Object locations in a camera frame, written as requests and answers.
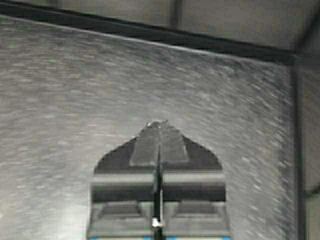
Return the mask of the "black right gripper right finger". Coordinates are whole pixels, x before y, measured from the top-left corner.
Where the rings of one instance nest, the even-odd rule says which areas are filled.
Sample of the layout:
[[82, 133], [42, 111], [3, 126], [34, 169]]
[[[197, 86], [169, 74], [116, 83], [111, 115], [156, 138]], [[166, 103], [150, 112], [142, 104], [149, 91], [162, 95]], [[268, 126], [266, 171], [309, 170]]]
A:
[[229, 240], [226, 178], [214, 153], [161, 122], [159, 157], [165, 240]]

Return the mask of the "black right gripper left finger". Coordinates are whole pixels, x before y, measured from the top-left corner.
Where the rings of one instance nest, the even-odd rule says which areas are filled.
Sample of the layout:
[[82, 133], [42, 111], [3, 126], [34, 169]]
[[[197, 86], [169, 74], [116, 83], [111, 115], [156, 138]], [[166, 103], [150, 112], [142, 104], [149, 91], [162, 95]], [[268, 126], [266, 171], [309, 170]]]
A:
[[159, 122], [105, 154], [90, 183], [88, 240], [151, 240]]

